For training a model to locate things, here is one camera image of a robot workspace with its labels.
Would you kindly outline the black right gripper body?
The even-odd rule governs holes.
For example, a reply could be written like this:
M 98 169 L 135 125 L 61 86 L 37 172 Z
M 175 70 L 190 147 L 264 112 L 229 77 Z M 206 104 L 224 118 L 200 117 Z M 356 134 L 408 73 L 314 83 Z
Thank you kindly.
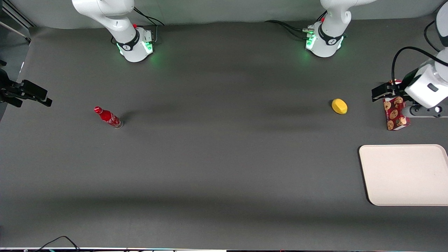
M 7 73 L 2 70 L 2 67 L 6 66 L 6 64 L 5 61 L 0 61 L 0 103 L 21 107 L 23 101 L 14 96 L 11 92 L 15 88 L 15 82 L 11 81 Z

